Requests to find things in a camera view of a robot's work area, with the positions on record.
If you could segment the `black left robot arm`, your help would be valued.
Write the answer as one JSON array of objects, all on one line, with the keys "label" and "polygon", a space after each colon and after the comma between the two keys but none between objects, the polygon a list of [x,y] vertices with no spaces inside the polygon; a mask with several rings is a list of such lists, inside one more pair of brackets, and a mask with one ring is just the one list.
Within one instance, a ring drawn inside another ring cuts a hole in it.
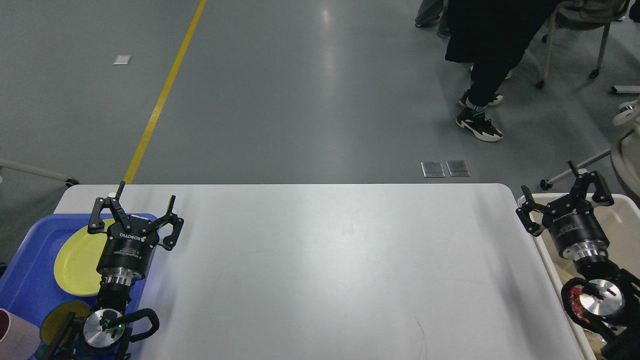
[{"label": "black left robot arm", "polygon": [[53,338],[43,345],[43,360],[75,360],[77,348],[128,360],[130,344],[150,338],[160,328],[154,310],[126,309],[134,285],[150,271],[155,249],[174,249],[185,221],[174,212],[174,195],[157,219],[126,213],[121,205],[125,184],[122,181],[115,194],[94,201],[87,223],[90,235],[106,236],[95,267],[100,276],[96,303],[85,316],[67,312]]}]

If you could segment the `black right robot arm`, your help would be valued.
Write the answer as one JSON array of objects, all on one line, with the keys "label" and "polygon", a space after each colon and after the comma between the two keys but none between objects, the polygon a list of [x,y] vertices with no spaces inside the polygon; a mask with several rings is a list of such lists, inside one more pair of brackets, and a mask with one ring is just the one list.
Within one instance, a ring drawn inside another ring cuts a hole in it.
[{"label": "black right robot arm", "polygon": [[610,240],[595,216],[596,207],[614,205],[605,179],[597,171],[574,175],[570,191],[547,204],[537,203],[522,186],[524,202],[516,214],[528,234],[548,231],[558,255],[578,272],[560,290],[567,316],[583,330],[599,334],[606,360],[637,360],[640,355],[639,278],[610,260]]}]

